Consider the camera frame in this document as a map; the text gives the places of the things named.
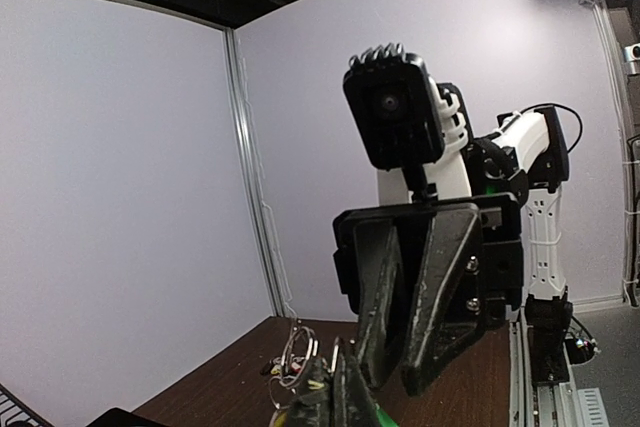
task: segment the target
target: brown table surface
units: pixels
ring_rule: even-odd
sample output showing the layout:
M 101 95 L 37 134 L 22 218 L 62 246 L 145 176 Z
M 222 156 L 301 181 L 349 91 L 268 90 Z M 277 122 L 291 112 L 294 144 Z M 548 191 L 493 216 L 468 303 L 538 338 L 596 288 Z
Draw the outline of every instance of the brown table surface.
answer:
M 259 371 L 282 352 L 289 325 L 287 319 L 265 320 L 135 413 L 170 427 L 266 427 L 273 405 Z M 337 335 L 349 339 L 355 331 L 348 322 L 303 325 L 315 330 L 326 356 Z M 423 396 L 408 398 L 394 375 L 376 399 L 401 427 L 507 427 L 509 362 L 505 327 L 453 361 Z

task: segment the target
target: wall-mounted camera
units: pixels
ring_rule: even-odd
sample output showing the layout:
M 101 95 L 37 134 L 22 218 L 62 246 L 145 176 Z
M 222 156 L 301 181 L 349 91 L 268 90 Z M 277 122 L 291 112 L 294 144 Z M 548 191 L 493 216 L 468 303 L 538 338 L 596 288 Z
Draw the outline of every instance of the wall-mounted camera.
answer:
M 640 44 L 633 44 L 623 50 L 627 75 L 640 75 Z

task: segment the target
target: white wall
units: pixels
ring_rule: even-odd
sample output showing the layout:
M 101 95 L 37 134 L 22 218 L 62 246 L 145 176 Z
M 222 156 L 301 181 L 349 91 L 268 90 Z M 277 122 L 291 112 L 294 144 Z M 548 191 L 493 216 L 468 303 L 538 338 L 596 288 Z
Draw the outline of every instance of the white wall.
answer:
M 0 12 L 0 383 L 86 425 L 270 314 L 222 35 L 99 0 Z
M 561 255 L 576 299 L 616 295 L 623 255 L 618 129 L 605 57 L 577 0 L 302 0 L 239 29 L 282 257 L 301 316 L 351 318 L 331 222 L 376 204 L 376 179 L 342 94 L 351 55 L 403 42 L 463 91 L 474 130 L 553 101 L 585 121 L 564 189 Z M 575 120 L 562 115 L 569 142 Z

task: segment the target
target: camera lens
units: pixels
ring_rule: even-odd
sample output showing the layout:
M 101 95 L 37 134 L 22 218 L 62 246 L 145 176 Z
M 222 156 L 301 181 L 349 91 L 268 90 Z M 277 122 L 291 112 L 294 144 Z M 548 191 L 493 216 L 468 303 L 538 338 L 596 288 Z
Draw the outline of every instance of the camera lens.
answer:
M 381 85 L 370 91 L 366 102 L 379 121 L 398 122 L 408 114 L 407 93 L 402 84 Z
M 383 95 L 380 99 L 382 110 L 392 114 L 400 108 L 400 99 L 393 94 Z

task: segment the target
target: bolt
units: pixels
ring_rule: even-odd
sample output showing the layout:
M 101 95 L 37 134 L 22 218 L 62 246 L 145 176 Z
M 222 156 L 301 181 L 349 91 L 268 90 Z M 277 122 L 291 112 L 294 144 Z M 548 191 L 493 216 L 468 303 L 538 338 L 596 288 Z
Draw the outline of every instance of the bolt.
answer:
M 469 257 L 469 262 L 467 262 L 467 266 L 464 268 L 467 272 L 475 272 L 478 270 L 478 258 L 475 255 Z
M 467 309 L 471 312 L 478 312 L 480 310 L 480 301 L 475 297 L 467 300 Z

